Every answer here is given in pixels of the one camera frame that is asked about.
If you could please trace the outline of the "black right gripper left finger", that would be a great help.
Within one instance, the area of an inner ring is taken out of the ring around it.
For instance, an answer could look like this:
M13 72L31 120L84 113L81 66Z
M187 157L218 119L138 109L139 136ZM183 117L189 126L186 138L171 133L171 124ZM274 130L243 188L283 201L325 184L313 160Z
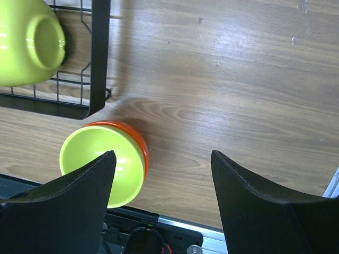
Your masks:
M114 179L113 151L1 200L1 253L97 253Z

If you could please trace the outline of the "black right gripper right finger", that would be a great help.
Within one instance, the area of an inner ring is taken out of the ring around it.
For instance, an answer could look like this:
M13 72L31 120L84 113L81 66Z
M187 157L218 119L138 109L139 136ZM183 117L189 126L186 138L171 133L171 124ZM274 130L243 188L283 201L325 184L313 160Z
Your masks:
M229 253L338 253L338 199L299 192L211 154Z

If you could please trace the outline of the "green orange bowl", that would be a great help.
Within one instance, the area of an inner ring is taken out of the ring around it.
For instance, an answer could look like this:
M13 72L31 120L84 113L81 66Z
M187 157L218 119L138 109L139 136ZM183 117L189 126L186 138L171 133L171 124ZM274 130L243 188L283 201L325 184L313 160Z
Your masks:
M148 175L149 153L145 139L122 121L96 121L73 132L59 154L63 175L68 174L107 151L117 158L108 208L130 203L140 192Z

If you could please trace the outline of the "yellow-green bowl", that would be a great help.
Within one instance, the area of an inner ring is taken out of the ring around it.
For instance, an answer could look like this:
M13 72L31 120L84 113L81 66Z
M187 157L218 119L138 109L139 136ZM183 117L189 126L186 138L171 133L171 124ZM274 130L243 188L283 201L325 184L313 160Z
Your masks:
M66 56L66 37L45 1L1 1L1 86L50 79Z

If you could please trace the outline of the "black wire dish rack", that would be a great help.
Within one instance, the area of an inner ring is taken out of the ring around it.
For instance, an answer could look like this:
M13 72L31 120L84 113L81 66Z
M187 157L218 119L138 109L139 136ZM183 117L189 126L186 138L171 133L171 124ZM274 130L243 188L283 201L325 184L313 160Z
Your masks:
M66 58L40 84L1 88L1 107L83 120L103 109L107 88L110 1L47 1L66 35Z

